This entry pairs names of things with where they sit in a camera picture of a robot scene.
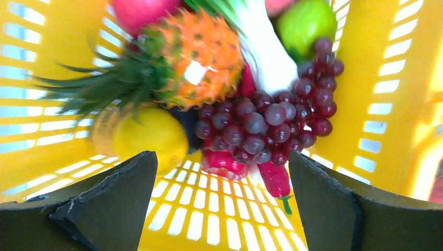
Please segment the dark purple grape bunch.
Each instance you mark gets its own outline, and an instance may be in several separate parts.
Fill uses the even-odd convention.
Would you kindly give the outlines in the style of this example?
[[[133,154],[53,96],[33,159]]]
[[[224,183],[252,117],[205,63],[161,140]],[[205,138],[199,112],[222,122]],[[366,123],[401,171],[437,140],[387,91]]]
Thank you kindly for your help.
[[[332,46],[326,37],[315,41],[314,59],[301,65],[292,90],[275,96],[255,91],[249,98],[204,106],[197,114],[197,137],[209,139],[213,151],[229,150],[245,165],[283,165],[291,152],[328,136],[337,111],[336,77],[344,71]]]

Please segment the red bell pepper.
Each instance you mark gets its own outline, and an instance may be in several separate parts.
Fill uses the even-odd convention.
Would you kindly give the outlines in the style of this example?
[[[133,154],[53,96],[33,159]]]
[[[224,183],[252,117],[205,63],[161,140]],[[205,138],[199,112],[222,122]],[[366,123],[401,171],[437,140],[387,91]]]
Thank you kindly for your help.
[[[231,180],[240,180],[249,174],[249,165],[236,161],[229,150],[213,151],[209,139],[203,140],[201,169]]]

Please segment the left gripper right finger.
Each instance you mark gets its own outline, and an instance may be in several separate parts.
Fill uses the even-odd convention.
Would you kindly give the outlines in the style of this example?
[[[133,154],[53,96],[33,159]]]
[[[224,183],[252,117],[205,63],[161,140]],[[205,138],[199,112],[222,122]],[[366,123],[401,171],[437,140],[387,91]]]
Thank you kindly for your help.
[[[292,152],[309,250],[442,250],[442,205],[391,193]]]

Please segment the green leafy bok choy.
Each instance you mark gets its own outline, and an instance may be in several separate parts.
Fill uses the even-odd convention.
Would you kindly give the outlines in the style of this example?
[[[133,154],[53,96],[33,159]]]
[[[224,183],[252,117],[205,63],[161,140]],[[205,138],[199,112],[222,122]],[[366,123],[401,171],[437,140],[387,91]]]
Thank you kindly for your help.
[[[271,96],[292,90],[299,79],[298,67],[278,39],[264,1],[202,0],[186,3],[195,10],[203,9],[211,15],[223,17],[234,28],[257,90]]]

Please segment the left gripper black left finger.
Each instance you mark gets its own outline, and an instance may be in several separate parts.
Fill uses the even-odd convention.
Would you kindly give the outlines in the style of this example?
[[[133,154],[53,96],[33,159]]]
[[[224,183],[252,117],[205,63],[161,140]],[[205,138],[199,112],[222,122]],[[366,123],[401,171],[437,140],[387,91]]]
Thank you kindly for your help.
[[[1,204],[1,250],[137,250],[157,171],[154,152],[25,202]]]

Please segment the yellow lemon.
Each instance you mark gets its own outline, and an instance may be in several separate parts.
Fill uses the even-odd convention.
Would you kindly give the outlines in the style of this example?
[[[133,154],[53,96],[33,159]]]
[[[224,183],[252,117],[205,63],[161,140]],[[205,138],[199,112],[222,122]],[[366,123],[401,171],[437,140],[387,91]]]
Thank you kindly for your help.
[[[101,112],[93,121],[89,140],[98,154],[125,161],[140,152],[155,152],[157,176],[170,173],[188,155],[190,145],[184,127],[165,109],[131,104]]]

